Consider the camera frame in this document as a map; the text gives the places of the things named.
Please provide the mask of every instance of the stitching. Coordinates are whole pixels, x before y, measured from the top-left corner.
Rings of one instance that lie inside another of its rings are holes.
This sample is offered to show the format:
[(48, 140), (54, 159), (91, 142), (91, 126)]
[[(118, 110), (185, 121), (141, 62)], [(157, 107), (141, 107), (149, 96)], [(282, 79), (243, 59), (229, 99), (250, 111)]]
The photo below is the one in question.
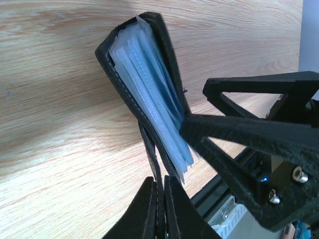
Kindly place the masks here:
[(131, 96), (131, 92), (129, 92), (129, 91), (127, 90), (125, 84), (124, 84), (123, 81), (121, 80), (119, 74), (115, 71), (115, 69), (114, 69), (114, 67), (112, 66), (111, 62), (108, 61), (108, 63), (109, 63), (109, 65), (111, 66), (112, 71), (115, 73), (115, 75), (118, 77), (119, 81), (121, 82), (123, 89), (128, 93), (128, 96), (130, 97), (132, 103), (136, 106), (136, 108), (138, 109), (138, 111), (139, 111), (140, 113), (142, 113), (142, 116), (143, 116), (146, 120), (148, 120), (148, 119), (146, 118), (144, 112), (141, 111), (140, 106), (138, 106), (138, 105), (135, 103), (135, 100), (133, 100), (133, 98), (132, 98), (132, 96)]

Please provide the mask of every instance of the black 3d-printed bracket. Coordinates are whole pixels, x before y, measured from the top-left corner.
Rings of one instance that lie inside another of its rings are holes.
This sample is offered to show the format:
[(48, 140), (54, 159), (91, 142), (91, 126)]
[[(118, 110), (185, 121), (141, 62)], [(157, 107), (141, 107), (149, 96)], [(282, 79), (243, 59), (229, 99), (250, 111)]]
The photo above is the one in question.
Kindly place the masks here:
[[(182, 137), (227, 183), (230, 190), (265, 228), (277, 231), (300, 219), (319, 221), (319, 74), (297, 72), (248, 78), (208, 79), (203, 93), (226, 116), (188, 115)], [(259, 119), (223, 92), (283, 94), (267, 119)], [(209, 137), (247, 146), (285, 160), (268, 182), (260, 182)], [(306, 182), (294, 179), (304, 173)]]

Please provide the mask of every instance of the wallet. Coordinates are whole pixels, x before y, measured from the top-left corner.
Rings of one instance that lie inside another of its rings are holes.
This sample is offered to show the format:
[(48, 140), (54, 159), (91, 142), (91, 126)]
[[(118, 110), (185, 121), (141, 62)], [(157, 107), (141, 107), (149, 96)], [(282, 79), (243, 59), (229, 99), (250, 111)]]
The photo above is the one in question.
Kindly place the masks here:
[[(139, 17), (144, 19), (151, 26), (156, 42), (159, 46), (161, 56), (163, 57), (165, 66), (173, 81), (173, 85), (175, 87), (177, 97), (180, 100), (180, 104), (184, 112), (184, 115), (189, 114), (190, 108), (184, 95), (175, 52), (163, 17), (161, 16), (161, 14), (156, 12), (144, 12), (140, 14)], [(112, 82), (113, 86), (119, 93), (120, 97), (123, 99), (125, 104), (128, 106), (130, 111), (138, 120), (140, 132), (146, 147), (148, 159), (150, 161), (152, 172), (157, 182), (159, 181), (159, 179), (161, 181), (161, 178), (160, 169), (156, 168), (155, 166), (158, 165), (155, 154), (155, 146), (159, 151), (163, 165), (165, 166), (168, 174), (170, 176), (175, 176), (180, 180), (180, 177), (174, 165), (172, 164), (158, 134), (156, 133), (154, 127), (142, 111), (141, 107), (138, 105), (137, 101), (134, 99), (126, 85), (119, 77), (118, 73), (114, 68), (114, 62), (109, 54), (109, 50), (113, 42), (115, 41), (116, 37), (118, 36), (119, 32), (136, 21), (137, 19), (135, 17), (131, 18), (130, 20), (122, 23), (121, 25), (117, 26), (114, 30), (112, 30), (109, 36), (96, 49), (95, 55), (99, 63), (103, 67), (105, 73), (109, 77), (110, 81)]]

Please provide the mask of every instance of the light wood table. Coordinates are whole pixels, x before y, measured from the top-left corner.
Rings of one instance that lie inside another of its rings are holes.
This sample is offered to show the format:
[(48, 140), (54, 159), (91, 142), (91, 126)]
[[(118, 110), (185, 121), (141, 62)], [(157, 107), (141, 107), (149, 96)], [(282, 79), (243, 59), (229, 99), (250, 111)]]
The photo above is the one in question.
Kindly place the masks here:
[[(2, 0), (1, 239), (101, 238), (152, 175), (137, 121), (94, 55), (147, 10), (166, 21), (194, 113), (218, 113), (201, 93), (209, 77), (298, 70), (302, 0)], [(231, 95), (258, 116), (276, 97)], [(189, 196), (215, 174), (196, 159)]]

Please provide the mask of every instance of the black plastic part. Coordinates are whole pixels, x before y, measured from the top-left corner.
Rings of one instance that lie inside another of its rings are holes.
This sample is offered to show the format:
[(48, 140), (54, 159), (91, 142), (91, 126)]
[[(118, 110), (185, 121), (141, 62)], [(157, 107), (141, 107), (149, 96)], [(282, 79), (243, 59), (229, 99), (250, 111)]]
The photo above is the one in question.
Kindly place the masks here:
[(155, 239), (157, 186), (147, 177), (121, 219), (103, 239)]
[[(296, 219), (310, 225), (319, 221), (318, 113), (316, 103), (311, 102), (311, 110), (306, 108), (318, 89), (319, 74), (314, 72), (209, 79), (203, 92), (226, 116), (188, 115), (180, 129), (183, 138), (216, 169), (237, 199), (263, 227), (272, 231)], [(284, 95), (265, 120), (239, 107), (222, 92)], [(257, 151), (258, 158), (269, 154), (286, 162), (271, 175), (270, 181), (261, 183), (238, 164), (240, 160), (245, 161), (245, 157), (234, 161), (208, 137), (248, 146), (242, 156), (250, 152), (252, 157)], [(292, 179), (297, 165), (309, 174), (305, 184)], [(277, 205), (269, 202), (271, 189), (276, 190), (281, 200)]]
[(204, 221), (175, 177), (165, 176), (167, 232), (170, 239), (220, 239)]

